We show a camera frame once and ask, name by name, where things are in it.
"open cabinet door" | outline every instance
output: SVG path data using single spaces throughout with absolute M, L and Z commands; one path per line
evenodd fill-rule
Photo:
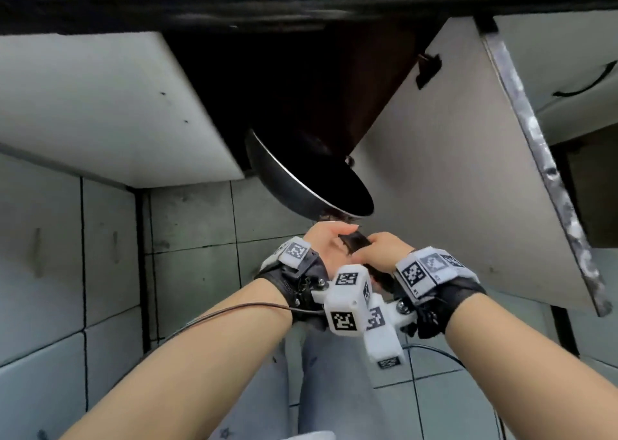
M 447 249 L 486 285 L 611 311 L 590 247 L 497 29 L 448 20 L 352 157 L 375 202 L 367 232 Z

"hand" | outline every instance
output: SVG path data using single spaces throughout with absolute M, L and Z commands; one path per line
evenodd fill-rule
M 413 247 L 392 233 L 374 233 L 367 239 L 371 244 L 353 253 L 350 257 L 351 264 L 369 264 L 382 272 L 394 272 L 395 265 L 414 251 Z
M 320 255 L 330 279 L 341 266 L 350 264 L 350 254 L 338 235 L 356 232 L 358 227 L 345 222 L 318 222 L 305 234 L 304 240 Z

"person's right hand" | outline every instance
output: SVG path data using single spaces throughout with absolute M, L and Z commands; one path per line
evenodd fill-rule
M 351 255 L 352 264 L 369 264 L 382 272 L 394 272 L 395 265 L 414 251 L 392 233 L 374 233 L 367 239 L 371 244 Z

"frying pan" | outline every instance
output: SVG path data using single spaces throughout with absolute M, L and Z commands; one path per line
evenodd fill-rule
M 251 167 L 261 182 L 288 209 L 310 220 L 354 222 L 373 213 L 371 194 L 343 158 L 319 139 L 301 131 L 250 129 L 245 138 Z M 360 232 L 339 235 L 350 253 L 370 244 Z M 394 280 L 367 266 L 387 291 Z

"gray pants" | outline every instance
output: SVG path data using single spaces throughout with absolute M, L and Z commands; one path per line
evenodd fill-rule
M 390 440 L 382 406 L 361 358 L 357 337 L 308 329 L 298 433 L 330 430 L 337 440 Z M 287 361 L 283 344 L 268 357 L 211 440 L 282 440 L 290 436 Z

